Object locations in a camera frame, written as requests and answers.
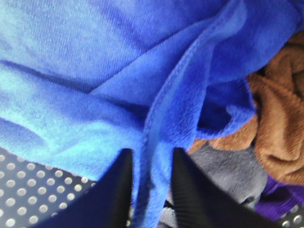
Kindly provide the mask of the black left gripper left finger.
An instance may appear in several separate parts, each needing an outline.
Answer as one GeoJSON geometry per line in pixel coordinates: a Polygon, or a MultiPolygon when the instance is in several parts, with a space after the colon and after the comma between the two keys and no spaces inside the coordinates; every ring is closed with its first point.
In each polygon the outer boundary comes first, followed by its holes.
{"type": "Polygon", "coordinates": [[[125,228],[132,195],[132,150],[119,156],[88,193],[40,223],[41,228],[125,228]]]}

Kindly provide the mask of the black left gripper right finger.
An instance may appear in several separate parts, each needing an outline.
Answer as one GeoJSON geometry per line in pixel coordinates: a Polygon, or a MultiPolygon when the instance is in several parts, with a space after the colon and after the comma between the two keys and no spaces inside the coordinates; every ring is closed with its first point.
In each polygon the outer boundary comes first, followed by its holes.
{"type": "Polygon", "coordinates": [[[219,189],[182,148],[173,151],[171,192],[180,228],[276,228],[219,189]]]}

